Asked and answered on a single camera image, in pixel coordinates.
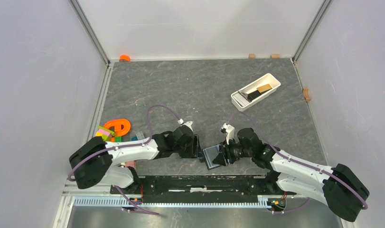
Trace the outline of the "black card holder wallet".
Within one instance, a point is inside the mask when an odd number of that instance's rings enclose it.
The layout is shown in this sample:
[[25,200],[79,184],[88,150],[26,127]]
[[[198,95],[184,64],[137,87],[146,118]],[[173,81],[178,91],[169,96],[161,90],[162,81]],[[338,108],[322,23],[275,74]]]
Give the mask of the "black card holder wallet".
[[212,160],[218,155],[221,145],[217,144],[211,147],[207,147],[202,150],[203,158],[208,170],[213,170],[215,168],[221,167],[221,165],[216,165],[212,163]]

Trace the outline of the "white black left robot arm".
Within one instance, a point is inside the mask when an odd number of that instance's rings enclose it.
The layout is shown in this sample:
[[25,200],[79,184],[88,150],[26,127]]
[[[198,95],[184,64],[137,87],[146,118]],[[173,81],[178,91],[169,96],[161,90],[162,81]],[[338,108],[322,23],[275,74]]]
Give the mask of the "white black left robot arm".
[[133,167],[120,164],[137,160],[155,160],[178,154],[183,159],[197,158],[198,136],[191,126],[182,125],[174,131],[153,134],[139,141],[106,142],[95,136],[69,157],[72,170],[69,181],[79,189],[97,184],[115,185],[128,193],[136,193],[140,180]]

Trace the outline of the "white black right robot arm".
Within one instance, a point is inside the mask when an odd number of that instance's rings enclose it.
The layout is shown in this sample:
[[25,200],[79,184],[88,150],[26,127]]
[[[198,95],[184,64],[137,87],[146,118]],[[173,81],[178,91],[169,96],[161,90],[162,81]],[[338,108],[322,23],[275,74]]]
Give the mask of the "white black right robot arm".
[[292,156],[278,147],[262,142],[252,128],[224,124],[225,140],[219,145],[215,164],[227,166],[250,158],[258,167],[269,170],[265,188],[271,194],[297,193],[325,205],[338,217],[355,222],[366,210],[369,190],[346,165],[320,165]]

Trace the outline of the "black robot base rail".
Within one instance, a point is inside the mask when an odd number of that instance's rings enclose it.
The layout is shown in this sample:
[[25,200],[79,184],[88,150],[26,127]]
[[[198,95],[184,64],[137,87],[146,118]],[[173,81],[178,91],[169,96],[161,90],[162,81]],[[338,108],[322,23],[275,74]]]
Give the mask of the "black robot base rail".
[[144,203],[254,203],[259,195],[285,194],[265,175],[145,176],[137,185],[123,193],[140,194]]

